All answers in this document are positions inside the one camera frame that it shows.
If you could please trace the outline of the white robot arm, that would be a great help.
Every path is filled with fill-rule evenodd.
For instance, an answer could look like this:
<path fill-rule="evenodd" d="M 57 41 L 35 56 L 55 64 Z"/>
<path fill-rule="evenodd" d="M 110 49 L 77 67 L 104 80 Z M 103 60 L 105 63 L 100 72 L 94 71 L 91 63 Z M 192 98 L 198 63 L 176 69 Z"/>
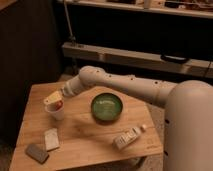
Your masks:
<path fill-rule="evenodd" d="M 46 109 L 66 97 L 104 86 L 165 110 L 164 171 L 213 171 L 213 86 L 203 81 L 173 83 L 110 74 L 85 66 L 44 99 Z"/>

